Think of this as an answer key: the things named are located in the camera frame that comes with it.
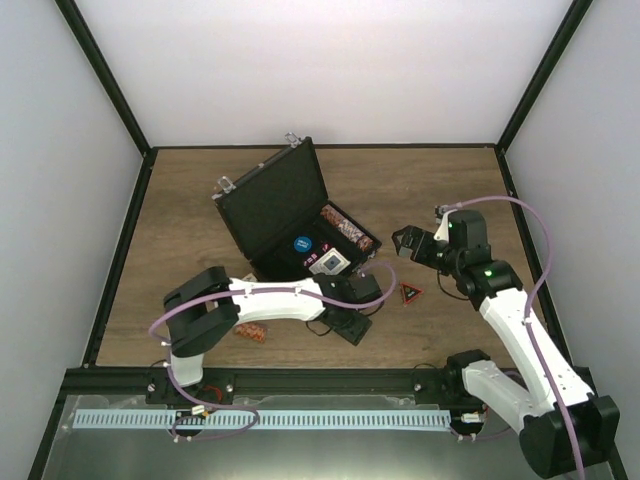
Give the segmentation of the red black triangular card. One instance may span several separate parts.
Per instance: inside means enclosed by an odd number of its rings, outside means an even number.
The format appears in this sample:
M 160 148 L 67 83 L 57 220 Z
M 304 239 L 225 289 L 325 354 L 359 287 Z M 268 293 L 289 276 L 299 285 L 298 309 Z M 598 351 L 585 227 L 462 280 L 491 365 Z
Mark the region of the red black triangular card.
M 403 305 L 407 306 L 411 304 L 413 301 L 415 301 L 416 299 L 418 299 L 424 293 L 424 290 L 419 287 L 415 287 L 411 284 L 408 284 L 406 282 L 401 282 L 400 293 L 401 293 Z

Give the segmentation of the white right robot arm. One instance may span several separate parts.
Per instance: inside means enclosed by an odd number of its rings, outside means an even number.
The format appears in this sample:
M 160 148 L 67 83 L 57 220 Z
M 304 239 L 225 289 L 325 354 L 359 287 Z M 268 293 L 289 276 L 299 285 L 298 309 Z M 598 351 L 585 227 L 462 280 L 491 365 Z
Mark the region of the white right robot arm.
M 438 228 L 408 225 L 392 235 L 396 253 L 449 275 L 498 335 L 518 373 L 510 378 L 483 352 L 447 361 L 444 389 L 458 403 L 476 397 L 517 434 L 531 469 L 549 479 L 604 463 L 611 457 L 620 412 L 598 396 L 558 350 L 532 309 L 511 265 L 492 257 L 484 216 L 442 206 Z

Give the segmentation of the white playing card deck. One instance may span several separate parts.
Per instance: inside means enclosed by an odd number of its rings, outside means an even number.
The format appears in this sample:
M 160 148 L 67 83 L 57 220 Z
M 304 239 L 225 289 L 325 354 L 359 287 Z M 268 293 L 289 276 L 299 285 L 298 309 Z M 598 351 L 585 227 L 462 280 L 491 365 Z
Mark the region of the white playing card deck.
M 315 261 L 309 270 L 313 274 L 338 275 L 350 265 L 350 261 L 338 250 L 331 249 Z

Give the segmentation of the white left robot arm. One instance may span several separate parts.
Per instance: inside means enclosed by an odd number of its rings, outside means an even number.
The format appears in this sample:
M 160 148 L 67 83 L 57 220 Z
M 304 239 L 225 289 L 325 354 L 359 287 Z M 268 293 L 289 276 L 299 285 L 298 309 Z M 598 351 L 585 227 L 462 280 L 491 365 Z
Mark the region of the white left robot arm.
M 168 336 L 170 393 L 181 403 L 196 402 L 204 392 L 203 359 L 236 327 L 270 320 L 319 321 L 353 345 L 371 325 L 365 313 L 386 300 L 370 274 L 354 278 L 315 274 L 291 282 L 256 282 L 232 278 L 211 267 L 166 294 L 164 315 L 149 333 L 164 324 Z

